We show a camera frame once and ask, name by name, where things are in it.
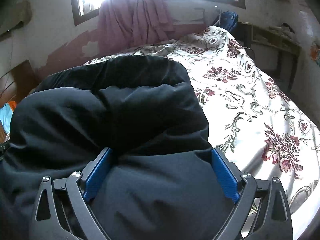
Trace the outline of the dark navy padded jacket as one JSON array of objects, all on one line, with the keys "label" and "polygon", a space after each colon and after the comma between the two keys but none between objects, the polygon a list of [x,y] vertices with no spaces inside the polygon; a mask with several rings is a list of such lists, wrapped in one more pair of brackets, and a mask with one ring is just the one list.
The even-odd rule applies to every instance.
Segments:
[{"label": "dark navy padded jacket", "polygon": [[111,239],[213,239],[231,213],[211,167],[209,124],[186,69],[119,56],[43,80],[14,110],[1,161],[1,239],[28,239],[41,179],[82,170],[106,147],[91,203]]}]

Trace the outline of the white floral bedspread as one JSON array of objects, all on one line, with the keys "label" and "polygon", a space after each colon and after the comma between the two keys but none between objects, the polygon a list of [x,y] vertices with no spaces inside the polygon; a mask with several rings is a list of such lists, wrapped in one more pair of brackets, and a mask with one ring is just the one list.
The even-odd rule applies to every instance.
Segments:
[{"label": "white floral bedspread", "polygon": [[185,66],[209,121],[209,142],[258,179],[278,177],[294,239],[319,239],[319,129],[227,31],[131,48]]}]

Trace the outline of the dark wooden headboard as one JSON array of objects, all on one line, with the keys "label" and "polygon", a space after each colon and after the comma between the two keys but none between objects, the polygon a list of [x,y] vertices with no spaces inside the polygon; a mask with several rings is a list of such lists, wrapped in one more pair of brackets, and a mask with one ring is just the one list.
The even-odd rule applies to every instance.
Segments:
[{"label": "dark wooden headboard", "polygon": [[7,102],[21,102],[39,81],[28,60],[23,61],[1,76],[1,107]]}]

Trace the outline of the wooden side table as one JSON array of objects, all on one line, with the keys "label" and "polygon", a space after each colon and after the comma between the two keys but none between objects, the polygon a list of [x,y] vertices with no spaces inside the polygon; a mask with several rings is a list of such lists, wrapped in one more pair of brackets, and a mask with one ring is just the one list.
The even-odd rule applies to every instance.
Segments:
[{"label": "wooden side table", "polygon": [[258,67],[289,92],[296,77],[301,47],[295,42],[262,27],[239,22],[234,32]]}]

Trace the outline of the blue bag by bed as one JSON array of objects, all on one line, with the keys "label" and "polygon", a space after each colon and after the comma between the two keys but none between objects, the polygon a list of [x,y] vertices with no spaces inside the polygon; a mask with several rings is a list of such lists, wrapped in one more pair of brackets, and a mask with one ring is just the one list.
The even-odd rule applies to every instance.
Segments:
[{"label": "blue bag by bed", "polygon": [[217,26],[231,33],[237,27],[238,19],[239,15],[236,12],[225,11],[216,18]]}]

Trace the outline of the pink window curtain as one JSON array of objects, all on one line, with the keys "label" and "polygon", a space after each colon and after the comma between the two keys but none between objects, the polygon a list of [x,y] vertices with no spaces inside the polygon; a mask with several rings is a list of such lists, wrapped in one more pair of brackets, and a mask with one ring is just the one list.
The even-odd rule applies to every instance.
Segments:
[{"label": "pink window curtain", "polygon": [[101,55],[166,41],[175,31],[164,0],[106,0],[99,9],[97,30]]}]

